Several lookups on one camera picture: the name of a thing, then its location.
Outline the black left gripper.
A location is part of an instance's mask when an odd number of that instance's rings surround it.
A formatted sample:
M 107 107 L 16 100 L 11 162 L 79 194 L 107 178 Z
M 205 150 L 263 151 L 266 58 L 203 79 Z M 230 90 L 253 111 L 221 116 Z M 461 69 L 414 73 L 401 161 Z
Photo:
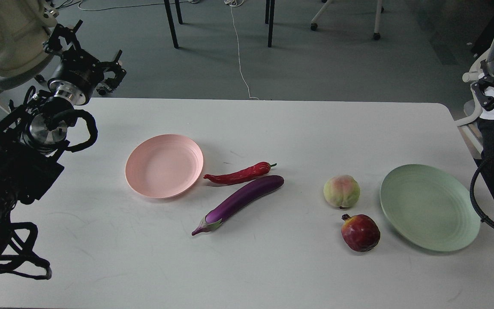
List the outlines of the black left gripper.
M 114 92 L 127 73 L 120 63 L 122 50 L 118 50 L 112 61 L 99 61 L 81 49 L 76 33 L 83 23 L 79 20 L 72 28 L 57 24 L 44 42 L 45 53 L 62 54 L 60 64 L 48 81 L 48 88 L 54 96 L 75 106 L 87 104 L 98 85 L 100 96 Z M 61 39 L 70 47 L 68 50 L 63 48 Z M 114 76 L 104 78 L 104 73 Z

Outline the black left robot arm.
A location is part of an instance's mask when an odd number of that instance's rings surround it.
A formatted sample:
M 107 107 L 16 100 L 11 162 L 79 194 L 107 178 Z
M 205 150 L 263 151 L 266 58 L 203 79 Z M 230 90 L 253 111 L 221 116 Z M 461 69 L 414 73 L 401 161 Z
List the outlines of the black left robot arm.
M 0 274 L 35 280 L 52 276 L 49 261 L 35 254 L 37 225 L 11 221 L 17 203 L 40 200 L 63 172 L 57 161 L 64 152 L 78 152 L 94 145 L 98 137 L 92 114 L 80 106 L 96 91 L 113 92 L 126 70 L 119 50 L 111 61 L 99 61 L 83 49 L 74 27 L 57 24 L 43 43 L 47 54 L 60 64 L 48 81 L 48 90 L 27 93 L 24 103 L 11 107 L 0 121 Z

